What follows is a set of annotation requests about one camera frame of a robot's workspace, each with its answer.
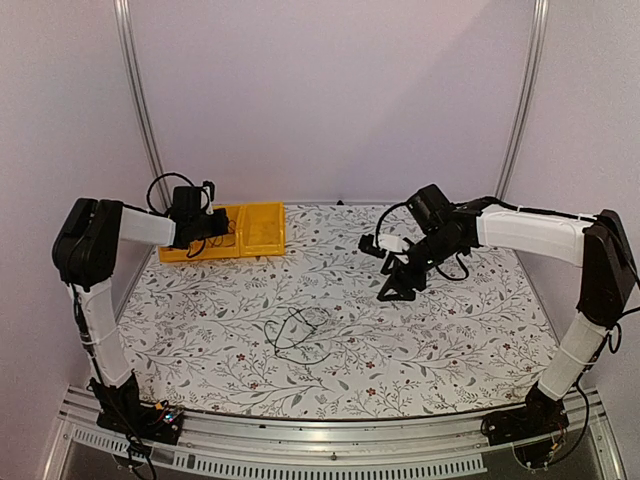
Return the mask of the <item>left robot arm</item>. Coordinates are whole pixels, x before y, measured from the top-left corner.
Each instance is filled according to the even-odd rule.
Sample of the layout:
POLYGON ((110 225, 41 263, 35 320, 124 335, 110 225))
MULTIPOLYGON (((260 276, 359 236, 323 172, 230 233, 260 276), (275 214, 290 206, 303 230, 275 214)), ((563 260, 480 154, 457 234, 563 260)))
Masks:
POLYGON ((215 185, 178 186, 165 213, 144 210, 120 200, 79 198, 59 231, 52 259, 72 299, 81 343, 94 374, 92 391, 111 401, 111 419, 128 434, 148 426, 139 405, 139 387, 115 333, 111 289, 122 241, 187 250, 228 233, 226 211, 212 206, 215 185))

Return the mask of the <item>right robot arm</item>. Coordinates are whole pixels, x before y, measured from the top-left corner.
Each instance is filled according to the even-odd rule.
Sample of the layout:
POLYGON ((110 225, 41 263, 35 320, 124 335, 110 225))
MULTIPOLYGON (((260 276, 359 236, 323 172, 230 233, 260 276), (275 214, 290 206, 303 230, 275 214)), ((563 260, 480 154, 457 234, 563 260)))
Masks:
POLYGON ((562 399, 595 363, 610 333, 633 312, 627 302, 639 275, 619 215, 612 210, 578 215, 515 206, 491 196, 453 203, 435 184, 397 206, 410 213, 422 238, 412 242, 376 229, 358 245, 385 261, 381 301, 414 300, 425 290, 429 271, 480 247, 522 251, 581 269, 576 317, 517 415, 524 435, 539 435, 554 422, 562 399))

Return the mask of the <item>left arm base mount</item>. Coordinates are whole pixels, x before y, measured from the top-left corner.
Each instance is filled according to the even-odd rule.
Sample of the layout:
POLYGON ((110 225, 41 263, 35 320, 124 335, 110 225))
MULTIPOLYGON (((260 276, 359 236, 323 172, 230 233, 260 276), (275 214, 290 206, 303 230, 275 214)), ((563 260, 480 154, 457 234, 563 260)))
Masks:
POLYGON ((166 401, 142 404, 137 398, 101 401, 97 425, 134 439, 176 445, 182 432, 185 410, 166 401))

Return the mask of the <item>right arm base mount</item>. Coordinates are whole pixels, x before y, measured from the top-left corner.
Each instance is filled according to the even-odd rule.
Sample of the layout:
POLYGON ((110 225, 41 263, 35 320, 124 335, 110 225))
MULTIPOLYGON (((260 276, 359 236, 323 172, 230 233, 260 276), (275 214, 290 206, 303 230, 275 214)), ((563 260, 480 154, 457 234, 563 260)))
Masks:
POLYGON ((551 400, 531 390, 523 406, 497 410, 482 418, 480 432, 491 446, 519 441, 516 460, 528 469, 548 467, 565 443, 569 420, 562 400, 551 400))

